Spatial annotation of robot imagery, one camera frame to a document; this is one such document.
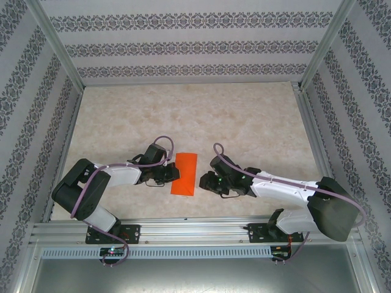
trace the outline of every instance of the purple cable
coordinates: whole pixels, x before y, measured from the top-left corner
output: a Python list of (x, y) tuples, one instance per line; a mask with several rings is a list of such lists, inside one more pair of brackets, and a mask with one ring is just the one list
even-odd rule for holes
[[(221, 153), (218, 152), (216, 146), (219, 146), (221, 147)], [(216, 142), (214, 145), (213, 145), (213, 150), (214, 152), (217, 154), (217, 156), (219, 157), (220, 160), (222, 160), (224, 163), (226, 163), (228, 166), (230, 166), (232, 169), (238, 171), (238, 172), (241, 172), (247, 176), (251, 176), (251, 177), (254, 177), (254, 178), (257, 178), (257, 179), (261, 179), (261, 180), (267, 180), (267, 181), (270, 181), (270, 178), (269, 177), (265, 177), (265, 176), (260, 176), (260, 175), (254, 175), (254, 174), (251, 174), (247, 171), (244, 171), (240, 168), (238, 168), (237, 166), (235, 165), (232, 165), (231, 163), (229, 163), (226, 159), (223, 158), (223, 154), (224, 154), (224, 147), (221, 145), (221, 143), (218, 143)], [(353, 206), (355, 206), (361, 213), (361, 221), (359, 221), (358, 223), (356, 223), (353, 228), (356, 228), (358, 226), (361, 226), (365, 223), (365, 221), (367, 220), (367, 213), (364, 211), (364, 209), (362, 208), (361, 205), (359, 205), (358, 203), (356, 203), (354, 200), (351, 200), (350, 198), (347, 198), (347, 197), (344, 197), (340, 194), (337, 194), (335, 192), (331, 192), (331, 191), (328, 191), (328, 190), (323, 190), (323, 189), (319, 189), (319, 188), (316, 188), (316, 187), (312, 187), (312, 186), (306, 186), (304, 184), (299, 184), (299, 183), (294, 183), (294, 182), (289, 182), (289, 181), (286, 181), (286, 180), (282, 180), (282, 179), (278, 179), (278, 178), (273, 178), (272, 179), (273, 182), (278, 182), (278, 183), (282, 183), (282, 184), (286, 184), (286, 185), (290, 185), (290, 186), (294, 186), (294, 187), (298, 187), (298, 188), (303, 188), (303, 189), (308, 189), (308, 190), (312, 190), (312, 191), (316, 191), (316, 192), (321, 192), (322, 194), (327, 194), (327, 195), (330, 195), (332, 197), (337, 197), (341, 200), (344, 200), (350, 204), (352, 204)]]
[(99, 171), (102, 171), (102, 170), (104, 170), (106, 168), (113, 168), (113, 167), (131, 167), (131, 168), (132, 167), (143, 167), (143, 168), (149, 168), (149, 167), (155, 167), (155, 166), (163, 165), (165, 162), (171, 160), (172, 159), (172, 155), (174, 154), (174, 141), (170, 137), (168, 137), (168, 136), (159, 136), (157, 139), (155, 139), (153, 141), (153, 143), (156, 143), (159, 139), (168, 139), (168, 140), (170, 140), (170, 142), (171, 142), (171, 150), (169, 151), (169, 154), (167, 155), (167, 157), (164, 160), (162, 160), (162, 161), (160, 161), (158, 163), (149, 164), (149, 165), (133, 165), (131, 163), (115, 163), (115, 164), (109, 164), (109, 165), (105, 165), (105, 166), (101, 166), (101, 167), (97, 168), (91, 174), (90, 178), (88, 178), (88, 180), (86, 182), (86, 185), (84, 185), (84, 188), (81, 191), (80, 196), (79, 196), (78, 200), (76, 201), (75, 206), (73, 207), (73, 210), (72, 210), (72, 213), (71, 213), (71, 219), (73, 219), (75, 217), (76, 211), (79, 208), (79, 205), (81, 203), (81, 200), (84, 197), (84, 194), (87, 191), (87, 188), (89, 187), (91, 181), (93, 180), (93, 178), (97, 175), (97, 173)]
[(117, 261), (115, 264), (107, 264), (107, 263), (105, 263), (104, 260), (106, 259), (107, 255), (104, 255), (103, 258), (102, 258), (103, 266), (105, 266), (105, 267), (106, 266), (115, 267), (115, 266), (123, 263), (128, 258), (128, 256), (129, 256), (129, 245), (126, 243), (125, 240), (123, 240), (122, 238), (119, 238), (119, 237), (117, 237), (117, 236), (115, 236), (113, 234), (107, 233), (107, 232), (103, 231), (102, 229), (99, 229), (98, 227), (95, 227), (95, 226), (91, 225), (89, 222), (86, 222), (86, 221), (83, 221), (83, 222), (86, 223), (87, 225), (89, 225), (92, 229), (97, 230), (99, 233), (102, 233), (102, 234), (104, 234), (106, 236), (112, 237), (115, 240), (118, 240), (118, 241), (122, 242), (124, 248), (126, 249), (125, 256), (122, 259), (120, 259), (119, 261)]

